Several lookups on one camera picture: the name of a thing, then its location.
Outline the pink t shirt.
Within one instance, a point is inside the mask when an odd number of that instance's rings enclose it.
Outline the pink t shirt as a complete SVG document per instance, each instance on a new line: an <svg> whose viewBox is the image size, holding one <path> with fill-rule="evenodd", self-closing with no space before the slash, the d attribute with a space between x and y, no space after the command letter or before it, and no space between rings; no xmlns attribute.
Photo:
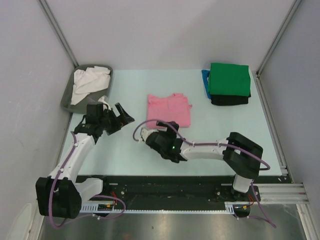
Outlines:
<svg viewBox="0 0 320 240"><path fill-rule="evenodd" d="M176 122L182 128L191 125L191 108L188 97L182 93L173 93L167 97L147 96L147 120Z"/></svg>

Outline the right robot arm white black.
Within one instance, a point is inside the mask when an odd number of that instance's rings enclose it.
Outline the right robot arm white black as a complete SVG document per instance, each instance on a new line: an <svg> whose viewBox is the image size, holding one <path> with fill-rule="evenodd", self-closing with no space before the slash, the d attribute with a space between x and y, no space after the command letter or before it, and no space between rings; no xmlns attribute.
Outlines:
<svg viewBox="0 0 320 240"><path fill-rule="evenodd" d="M143 127L140 136L163 159L173 163L202 159L223 161L235 172L231 196L237 201L248 196L251 183L262 170L263 148L260 145L238 132L231 132L227 138L212 143L195 143L178 133L179 125L174 121L157 124L166 130Z"/></svg>

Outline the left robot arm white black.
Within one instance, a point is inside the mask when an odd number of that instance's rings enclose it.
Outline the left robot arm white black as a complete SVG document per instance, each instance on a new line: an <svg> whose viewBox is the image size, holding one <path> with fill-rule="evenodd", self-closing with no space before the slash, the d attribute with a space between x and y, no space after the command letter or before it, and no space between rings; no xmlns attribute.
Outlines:
<svg viewBox="0 0 320 240"><path fill-rule="evenodd" d="M106 133L112 135L134 122L120 103L115 104L119 114L106 102L94 101L86 106L86 114L71 132L72 142L65 157L60 160L47 177L35 183L39 213L42 216L75 219L82 203L96 196L105 200L111 188L99 178L89 178L77 183L79 171L95 147L98 139Z"/></svg>

